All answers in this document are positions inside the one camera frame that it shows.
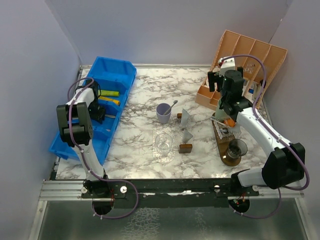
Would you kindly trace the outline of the clear square toothbrush holder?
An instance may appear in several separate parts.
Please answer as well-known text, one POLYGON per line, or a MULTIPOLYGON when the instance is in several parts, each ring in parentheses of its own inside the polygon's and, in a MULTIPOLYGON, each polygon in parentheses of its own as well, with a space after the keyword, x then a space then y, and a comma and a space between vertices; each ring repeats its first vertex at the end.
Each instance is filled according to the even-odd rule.
POLYGON ((213 122, 213 126, 215 127, 215 138, 218 144, 227 143, 236 139, 234 135, 230 133, 230 127, 226 128, 215 122, 213 122))

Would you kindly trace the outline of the white toothpaste tube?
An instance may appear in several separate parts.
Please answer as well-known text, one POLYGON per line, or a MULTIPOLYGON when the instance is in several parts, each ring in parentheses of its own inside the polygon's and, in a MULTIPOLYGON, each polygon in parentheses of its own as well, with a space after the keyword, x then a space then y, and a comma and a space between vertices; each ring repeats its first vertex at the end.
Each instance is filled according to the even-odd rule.
POLYGON ((239 138, 242 133, 241 126, 238 123, 236 123, 233 127, 230 126, 229 131, 236 139, 239 138))

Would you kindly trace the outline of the brown lid clear box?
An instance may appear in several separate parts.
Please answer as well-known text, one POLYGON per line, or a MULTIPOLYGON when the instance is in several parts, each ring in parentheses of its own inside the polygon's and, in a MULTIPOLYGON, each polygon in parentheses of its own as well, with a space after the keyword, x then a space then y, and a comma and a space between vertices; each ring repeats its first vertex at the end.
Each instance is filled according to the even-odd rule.
POLYGON ((180 154, 189 154, 189 153, 192 152, 192 149, 193 149, 193 145, 192 144, 184 143, 184 144, 180 144, 179 145, 178 152, 180 154))
POLYGON ((176 115, 176 118, 177 118, 177 121, 180 123, 181 122, 181 119, 182 119, 182 113, 178 113, 176 115))

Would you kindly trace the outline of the dark blue plastic cup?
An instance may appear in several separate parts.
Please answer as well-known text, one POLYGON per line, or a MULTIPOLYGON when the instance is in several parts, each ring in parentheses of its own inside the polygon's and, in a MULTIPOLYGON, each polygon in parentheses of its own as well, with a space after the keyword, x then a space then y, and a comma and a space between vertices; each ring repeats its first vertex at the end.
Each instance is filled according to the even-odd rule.
POLYGON ((224 152, 223 159, 238 159, 248 152, 248 147, 241 139, 233 139, 229 142, 224 152))

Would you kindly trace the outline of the lilac plastic cup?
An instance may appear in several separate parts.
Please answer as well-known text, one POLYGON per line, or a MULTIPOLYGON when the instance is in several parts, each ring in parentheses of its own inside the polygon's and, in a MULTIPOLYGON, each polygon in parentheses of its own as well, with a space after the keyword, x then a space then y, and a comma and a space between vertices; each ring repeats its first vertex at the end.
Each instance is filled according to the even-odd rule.
POLYGON ((167 112, 167 110, 170 108, 170 105, 167 103, 160 103, 156 108, 156 116, 158 121, 161 124, 167 124, 171 117, 171 110, 167 112))

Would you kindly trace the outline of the clear plastic cup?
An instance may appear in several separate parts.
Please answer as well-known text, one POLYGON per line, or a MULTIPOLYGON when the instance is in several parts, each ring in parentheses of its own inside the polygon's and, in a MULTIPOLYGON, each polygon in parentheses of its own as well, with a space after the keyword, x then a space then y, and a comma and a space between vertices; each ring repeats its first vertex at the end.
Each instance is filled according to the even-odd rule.
POLYGON ((171 161, 170 152, 173 139, 168 133, 160 133, 154 140, 154 158, 159 163, 168 163, 171 161))

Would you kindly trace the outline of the green plastic cup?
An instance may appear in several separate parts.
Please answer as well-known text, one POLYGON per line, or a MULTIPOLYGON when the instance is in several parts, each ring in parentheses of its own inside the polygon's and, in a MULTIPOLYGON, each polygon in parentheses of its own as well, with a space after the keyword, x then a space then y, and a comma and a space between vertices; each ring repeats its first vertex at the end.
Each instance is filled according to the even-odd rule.
POLYGON ((219 99, 217 107, 215 109, 215 118, 218 120, 225 120, 229 118, 229 116, 226 114, 226 112, 223 109, 220 109, 221 106, 221 99, 219 99))

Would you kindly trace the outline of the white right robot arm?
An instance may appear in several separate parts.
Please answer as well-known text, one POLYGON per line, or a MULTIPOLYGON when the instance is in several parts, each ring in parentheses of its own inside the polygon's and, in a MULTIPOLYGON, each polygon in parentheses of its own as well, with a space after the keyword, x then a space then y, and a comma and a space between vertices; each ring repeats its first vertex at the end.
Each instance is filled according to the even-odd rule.
POLYGON ((240 196, 251 186, 267 186, 271 189, 290 188, 290 184, 306 179, 304 190, 309 186, 310 176, 305 166, 306 150, 301 143, 292 143, 268 124, 253 104, 242 95, 244 79, 238 70, 207 73, 209 89, 217 87, 221 94, 219 109, 234 122, 247 130, 262 147, 267 160, 262 168, 252 168, 234 173, 229 189, 240 196))

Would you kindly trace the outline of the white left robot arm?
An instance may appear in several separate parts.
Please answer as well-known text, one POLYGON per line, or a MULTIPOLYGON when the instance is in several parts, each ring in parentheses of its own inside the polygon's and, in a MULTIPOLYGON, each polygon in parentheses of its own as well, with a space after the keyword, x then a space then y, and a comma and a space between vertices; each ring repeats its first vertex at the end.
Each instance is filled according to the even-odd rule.
POLYGON ((108 176, 93 147, 92 121, 102 124, 106 109, 98 103, 99 84, 92 77, 82 79, 66 104, 56 107, 59 135, 77 154, 85 170, 83 187, 88 194, 106 197, 111 190, 108 176))

